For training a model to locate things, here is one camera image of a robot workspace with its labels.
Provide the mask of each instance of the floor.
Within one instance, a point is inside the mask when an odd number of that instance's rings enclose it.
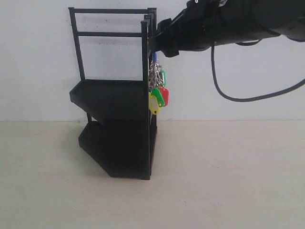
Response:
[[[160,122],[150,181],[78,146],[85,123],[0,123],[1,229],[300,229],[305,122]]]

